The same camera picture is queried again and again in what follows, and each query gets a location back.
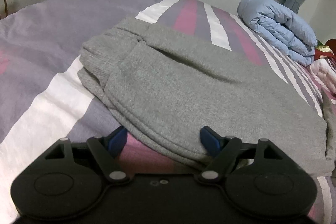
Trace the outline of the folded pink white blanket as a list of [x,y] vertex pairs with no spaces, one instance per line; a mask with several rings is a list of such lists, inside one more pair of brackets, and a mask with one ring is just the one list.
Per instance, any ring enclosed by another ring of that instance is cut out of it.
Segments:
[[335,70],[328,63],[328,59],[318,59],[309,65],[309,71],[315,80],[335,95]]

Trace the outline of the red folded cloth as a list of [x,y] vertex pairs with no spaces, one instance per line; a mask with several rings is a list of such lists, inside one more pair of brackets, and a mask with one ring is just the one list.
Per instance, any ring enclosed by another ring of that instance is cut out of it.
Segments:
[[335,61],[336,39],[330,39],[325,44],[318,41],[315,47],[314,61],[322,58],[329,58]]

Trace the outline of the grey knit pants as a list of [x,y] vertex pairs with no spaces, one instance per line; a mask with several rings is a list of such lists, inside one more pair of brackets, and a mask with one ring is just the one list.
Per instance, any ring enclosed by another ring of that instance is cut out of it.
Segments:
[[200,168],[210,157],[199,132],[209,126],[246,143],[271,140],[308,174],[335,169],[335,115],[318,115],[272,69],[208,41],[126,18],[85,42],[82,84],[135,138]]

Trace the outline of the striped purple pink bedsheet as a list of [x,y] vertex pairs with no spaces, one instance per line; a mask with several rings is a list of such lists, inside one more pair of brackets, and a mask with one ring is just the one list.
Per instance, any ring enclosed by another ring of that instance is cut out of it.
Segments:
[[82,142],[118,128],[81,84],[84,42],[128,16],[229,46],[270,69],[322,114],[318,83],[235,15],[197,0],[48,0],[1,20],[1,223],[18,216],[13,180],[60,138]]

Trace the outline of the folded light blue duvet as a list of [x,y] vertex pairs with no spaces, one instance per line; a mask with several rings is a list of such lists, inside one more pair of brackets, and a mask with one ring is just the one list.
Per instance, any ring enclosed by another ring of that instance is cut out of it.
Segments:
[[239,18],[267,43],[304,67],[314,61],[317,38],[300,16],[274,0],[241,0]]

